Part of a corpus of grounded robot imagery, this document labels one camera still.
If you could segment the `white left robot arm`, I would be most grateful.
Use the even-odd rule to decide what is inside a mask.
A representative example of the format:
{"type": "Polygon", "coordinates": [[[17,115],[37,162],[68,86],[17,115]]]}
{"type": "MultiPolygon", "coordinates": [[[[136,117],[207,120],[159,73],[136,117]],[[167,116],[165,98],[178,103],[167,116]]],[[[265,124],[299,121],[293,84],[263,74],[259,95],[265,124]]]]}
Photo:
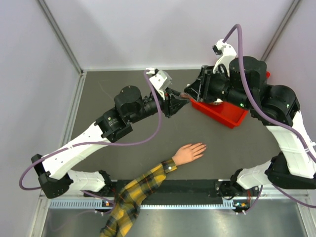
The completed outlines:
{"type": "Polygon", "coordinates": [[[87,191],[106,196],[112,190],[112,181],[106,171],[74,171],[72,168],[97,150],[115,144],[132,132],[132,124],[161,111],[167,118],[176,114],[189,99],[180,92],[167,88],[142,97],[136,86],[126,86],[114,98],[115,106],[106,111],[86,131],[57,150],[53,156],[36,154],[38,181],[45,196],[57,198],[68,191],[87,191]]]}

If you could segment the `pink nail polish bottle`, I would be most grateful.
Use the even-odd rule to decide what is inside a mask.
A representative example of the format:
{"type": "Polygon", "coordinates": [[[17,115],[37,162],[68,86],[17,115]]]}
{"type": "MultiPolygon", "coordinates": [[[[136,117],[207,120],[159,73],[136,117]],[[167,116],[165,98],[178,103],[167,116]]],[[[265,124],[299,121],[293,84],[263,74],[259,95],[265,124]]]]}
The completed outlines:
{"type": "Polygon", "coordinates": [[[191,98],[191,96],[185,92],[180,93],[179,96],[183,99],[190,99],[191,98]]]}

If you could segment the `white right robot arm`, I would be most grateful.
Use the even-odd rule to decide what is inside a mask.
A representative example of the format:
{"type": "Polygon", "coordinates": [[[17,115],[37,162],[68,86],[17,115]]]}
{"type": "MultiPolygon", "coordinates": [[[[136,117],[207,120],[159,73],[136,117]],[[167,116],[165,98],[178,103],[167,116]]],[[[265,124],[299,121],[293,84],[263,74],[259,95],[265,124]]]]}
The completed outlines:
{"type": "Polygon", "coordinates": [[[271,184],[288,190],[316,187],[316,152],[303,123],[295,92],[285,85],[267,83],[267,65],[250,56],[233,59],[228,66],[202,66],[197,79],[185,88],[197,102],[217,99],[250,112],[276,139],[280,152],[253,168],[238,169],[218,188],[223,197],[243,195],[271,184]]]}

